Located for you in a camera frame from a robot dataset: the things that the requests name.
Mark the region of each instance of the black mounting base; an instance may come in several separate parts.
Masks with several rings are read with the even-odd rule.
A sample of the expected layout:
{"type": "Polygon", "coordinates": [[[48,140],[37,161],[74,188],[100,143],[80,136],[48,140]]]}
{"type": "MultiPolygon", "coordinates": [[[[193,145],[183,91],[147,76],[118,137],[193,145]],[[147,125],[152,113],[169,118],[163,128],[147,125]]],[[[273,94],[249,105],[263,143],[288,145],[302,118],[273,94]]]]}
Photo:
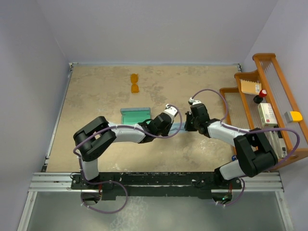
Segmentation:
{"type": "MultiPolygon", "coordinates": [[[[217,184],[214,172],[100,172],[100,181],[113,180],[125,186],[129,196],[180,196],[211,199],[211,190],[241,189],[238,178],[217,184]]],[[[72,175],[73,190],[98,189],[98,185],[89,185],[81,174],[72,175]]],[[[115,200],[125,196],[124,190],[115,184],[103,185],[102,200],[115,200]]]]}

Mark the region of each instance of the cable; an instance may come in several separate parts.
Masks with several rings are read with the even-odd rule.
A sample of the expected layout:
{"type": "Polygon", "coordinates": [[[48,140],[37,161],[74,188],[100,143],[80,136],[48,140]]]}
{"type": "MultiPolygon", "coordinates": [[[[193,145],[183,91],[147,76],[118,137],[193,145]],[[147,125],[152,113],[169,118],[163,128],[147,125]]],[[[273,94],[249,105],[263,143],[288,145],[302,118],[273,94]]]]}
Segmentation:
{"type": "MultiPolygon", "coordinates": [[[[224,117],[220,120],[220,123],[221,123],[221,125],[222,125],[224,128],[228,128],[228,129],[231,129],[231,130],[234,130],[234,131],[238,131],[238,132],[242,132],[242,133],[246,133],[246,134],[257,134],[257,133],[263,133],[263,132],[267,132],[267,131],[290,131],[290,132],[292,132],[292,133],[294,133],[294,134],[296,135],[296,144],[294,145],[293,149],[289,152],[289,154],[288,154],[285,158],[283,158],[280,162],[278,162],[278,164],[276,164],[276,165],[273,166],[272,168],[268,169],[268,171],[271,170],[271,169],[273,169],[274,167],[277,167],[277,166],[281,165],[283,162],[285,162],[287,159],[289,159],[289,157],[292,156],[293,153],[295,152],[295,150],[298,148],[299,142],[300,142],[300,137],[299,137],[299,134],[298,134],[295,130],[293,130],[293,129],[289,129],[289,128],[269,128],[269,129],[261,129],[261,130],[256,130],[256,131],[245,131],[245,130],[238,129],[238,128],[233,128],[233,127],[230,127],[230,126],[224,124],[222,121],[225,120],[225,119],[227,118],[229,109],[228,109],[228,104],[227,104],[226,99],[225,99],[218,91],[212,90],[212,89],[202,89],[202,90],[198,91],[196,94],[194,94],[194,95],[192,96],[192,99],[193,99],[197,94],[199,94],[200,92],[202,92],[202,91],[207,91],[207,90],[216,93],[216,94],[219,95],[219,96],[221,97],[221,99],[224,101],[224,104],[225,104],[225,107],[226,107],[226,113],[225,113],[224,117]]],[[[241,198],[241,196],[243,195],[243,193],[244,193],[244,188],[245,188],[245,182],[244,182],[244,180],[243,180],[242,178],[241,178],[241,180],[242,180],[242,182],[243,182],[244,185],[243,185],[243,189],[242,189],[240,195],[236,198],[236,200],[234,200],[233,202],[231,202],[231,203],[229,203],[229,204],[227,204],[227,205],[225,205],[225,206],[234,204],[234,203],[235,203],[236,201],[238,201],[238,200],[241,198]]]]}
{"type": "Polygon", "coordinates": [[[144,130],[142,130],[142,129],[140,129],[140,128],[135,128],[135,127],[133,127],[133,126],[129,126],[129,125],[117,125],[117,126],[107,127],[107,128],[104,128],[104,129],[102,129],[102,130],[100,130],[100,131],[98,131],[98,132],[93,133],[91,136],[89,136],[88,138],[86,138],[83,142],[79,143],[79,144],[73,149],[73,153],[74,153],[75,155],[78,156],[79,166],[80,166],[80,172],[81,172],[82,178],[84,179],[84,181],[85,181],[86,183],[92,184],[92,185],[106,184],[106,183],[117,184],[117,185],[119,185],[119,186],[121,186],[121,187],[123,188],[123,190],[124,190],[124,192],[125,192],[125,196],[126,196],[125,202],[124,202],[123,206],[120,207],[119,209],[115,210],[115,211],[110,211],[110,212],[108,212],[108,211],[103,211],[103,210],[99,210],[99,209],[93,208],[93,207],[91,207],[91,206],[85,204],[84,200],[82,199],[82,194],[81,194],[81,195],[80,195],[80,199],[81,199],[82,205],[84,205],[85,207],[87,207],[87,208],[89,208],[89,209],[92,209],[92,210],[94,210],[94,211],[96,211],[96,212],[99,212],[99,213],[104,213],[104,214],[113,214],[113,213],[117,213],[117,212],[119,212],[120,210],[122,210],[122,209],[125,207],[125,205],[126,205],[126,203],[127,203],[127,201],[128,201],[128,192],[127,192],[127,190],[126,190],[126,188],[124,187],[123,184],[121,184],[121,183],[119,183],[119,182],[116,182],[116,181],[113,181],[113,180],[102,181],[102,182],[95,182],[95,183],[88,181],[88,180],[86,179],[85,175],[84,175],[84,172],[83,172],[83,169],[82,169],[82,163],[81,163],[81,155],[80,155],[79,153],[77,153],[77,149],[79,149],[82,145],[84,145],[86,142],[88,142],[89,140],[91,140],[91,139],[94,138],[95,136],[100,135],[100,134],[102,134],[102,133],[105,132],[105,131],[108,131],[108,130],[111,130],[111,129],[117,129],[117,128],[131,128],[131,129],[135,129],[135,130],[138,130],[138,131],[140,131],[140,132],[142,132],[142,133],[144,133],[144,134],[146,134],[146,135],[148,135],[148,136],[152,136],[152,137],[154,137],[154,138],[159,138],[159,139],[167,139],[167,138],[174,137],[174,136],[175,136],[176,134],[178,134],[178,132],[181,130],[181,126],[182,126],[182,122],[183,122],[183,121],[182,121],[182,114],[181,114],[180,110],[178,109],[178,107],[176,107],[176,106],[174,106],[174,105],[171,105],[171,104],[169,104],[169,106],[174,107],[174,108],[178,111],[179,116],[180,116],[180,126],[179,126],[178,130],[177,130],[175,133],[173,133],[172,135],[170,135],[170,136],[156,136],[156,135],[153,135],[153,134],[151,134],[151,133],[149,133],[149,132],[146,132],[146,131],[144,131],[144,130]]]}
{"type": "Polygon", "coordinates": [[[197,187],[197,185],[200,184],[203,180],[204,180],[204,179],[198,180],[193,186],[194,186],[195,188],[198,188],[198,189],[202,188],[203,186],[198,186],[198,187],[197,187]]]}
{"type": "Polygon", "coordinates": [[[103,196],[103,193],[101,192],[102,187],[103,187],[103,185],[102,185],[102,184],[100,184],[100,185],[98,186],[98,194],[100,195],[100,197],[102,197],[102,196],[103,196]]]}
{"type": "Polygon", "coordinates": [[[216,202],[214,201],[215,204],[225,207],[225,206],[230,206],[230,205],[234,204],[235,202],[237,202],[237,201],[242,197],[242,195],[244,194],[244,190],[245,190],[245,181],[244,181],[242,178],[240,178],[240,179],[241,179],[241,181],[243,182],[243,185],[242,185],[242,191],[241,191],[241,193],[237,196],[237,198],[236,198],[235,200],[233,200],[232,202],[230,202],[229,204],[220,204],[220,203],[216,203],[216,202]]]}
{"type": "Polygon", "coordinates": [[[69,174],[69,177],[70,177],[70,179],[72,179],[73,180],[73,177],[72,177],[72,175],[76,175],[76,174],[79,174],[78,172],[72,172],[71,174],[69,174]]]}
{"type": "Polygon", "coordinates": [[[232,182],[230,182],[228,193],[232,194],[232,189],[233,189],[232,182]]]}

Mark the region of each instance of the wooden rack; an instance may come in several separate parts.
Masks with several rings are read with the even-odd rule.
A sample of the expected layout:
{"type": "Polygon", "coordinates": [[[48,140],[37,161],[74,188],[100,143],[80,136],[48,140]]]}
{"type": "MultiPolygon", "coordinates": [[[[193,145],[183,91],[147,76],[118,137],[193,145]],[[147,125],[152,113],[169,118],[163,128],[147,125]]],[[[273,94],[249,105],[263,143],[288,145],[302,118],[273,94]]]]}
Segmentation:
{"type": "MultiPolygon", "coordinates": [[[[251,102],[251,97],[241,92],[241,79],[260,82],[262,89],[267,91],[266,102],[270,103],[277,119],[278,126],[281,128],[292,128],[299,133],[301,137],[299,148],[283,164],[277,168],[298,161],[308,156],[308,128],[305,121],[299,123],[287,123],[284,113],[287,111],[300,112],[290,87],[284,77],[284,74],[276,60],[274,53],[258,53],[253,56],[257,69],[253,72],[240,72],[234,75],[237,83],[236,88],[222,88],[220,93],[226,98],[229,93],[238,93],[242,99],[245,114],[248,120],[249,128],[260,127],[258,123],[259,115],[256,115],[255,107],[257,104],[251,102]]],[[[227,123],[231,125],[231,116],[228,114],[227,123]]],[[[290,138],[290,133],[282,131],[282,136],[286,144],[287,151],[290,152],[295,145],[294,137],[290,138]]]]}

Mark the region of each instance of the green object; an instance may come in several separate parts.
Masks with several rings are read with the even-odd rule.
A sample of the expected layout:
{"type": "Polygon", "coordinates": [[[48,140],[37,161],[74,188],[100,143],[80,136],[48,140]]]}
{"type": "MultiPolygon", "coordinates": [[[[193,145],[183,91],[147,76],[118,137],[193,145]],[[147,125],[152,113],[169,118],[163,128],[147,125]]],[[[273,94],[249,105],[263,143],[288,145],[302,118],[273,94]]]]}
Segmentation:
{"type": "Polygon", "coordinates": [[[151,119],[149,107],[121,108],[122,124],[137,124],[146,119],[151,119]]]}

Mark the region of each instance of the cardboard box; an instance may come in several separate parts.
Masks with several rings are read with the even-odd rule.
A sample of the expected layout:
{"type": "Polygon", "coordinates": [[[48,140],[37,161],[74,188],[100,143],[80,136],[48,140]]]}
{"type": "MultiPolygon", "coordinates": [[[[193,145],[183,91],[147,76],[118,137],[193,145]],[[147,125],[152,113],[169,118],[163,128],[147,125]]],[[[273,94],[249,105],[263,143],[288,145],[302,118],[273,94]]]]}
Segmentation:
{"type": "Polygon", "coordinates": [[[258,110],[263,127],[272,128],[277,125],[277,120],[270,103],[260,103],[258,110]]]}

